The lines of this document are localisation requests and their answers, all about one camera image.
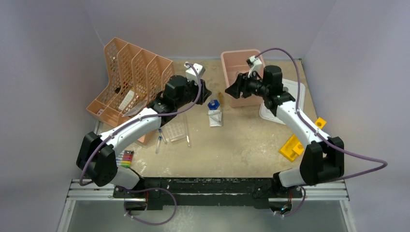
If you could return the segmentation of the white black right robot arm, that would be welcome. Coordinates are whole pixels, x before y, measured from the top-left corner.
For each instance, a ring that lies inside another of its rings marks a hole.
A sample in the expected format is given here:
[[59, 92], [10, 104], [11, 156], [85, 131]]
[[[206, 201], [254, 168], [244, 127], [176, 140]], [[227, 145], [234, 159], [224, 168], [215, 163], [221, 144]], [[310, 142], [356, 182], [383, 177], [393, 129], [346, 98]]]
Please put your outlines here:
[[343, 141], [339, 137], [330, 137], [309, 119], [301, 119], [303, 112], [296, 99], [283, 89], [280, 67], [264, 67], [262, 79], [256, 71], [239, 73], [225, 93], [235, 99], [251, 95], [262, 97], [266, 108], [292, 130], [304, 148], [298, 168], [273, 175], [271, 190], [276, 196], [284, 196], [294, 186], [311, 186], [343, 176]]

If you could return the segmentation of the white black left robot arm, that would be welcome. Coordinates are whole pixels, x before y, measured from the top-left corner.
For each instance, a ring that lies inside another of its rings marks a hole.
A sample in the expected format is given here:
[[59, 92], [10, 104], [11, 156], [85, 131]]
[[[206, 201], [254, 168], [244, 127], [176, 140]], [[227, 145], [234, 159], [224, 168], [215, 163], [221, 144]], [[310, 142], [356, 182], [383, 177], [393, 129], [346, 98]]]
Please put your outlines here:
[[80, 185], [87, 185], [84, 181], [87, 176], [91, 183], [99, 187], [113, 184], [125, 188], [133, 198], [140, 197], [144, 193], [140, 175], [131, 168], [117, 164], [117, 155], [137, 139], [170, 122], [182, 113], [181, 107], [204, 104], [211, 94], [203, 79], [196, 82], [174, 75], [164, 90], [139, 114], [100, 135], [94, 132], [86, 134], [76, 160], [76, 165], [82, 171]]

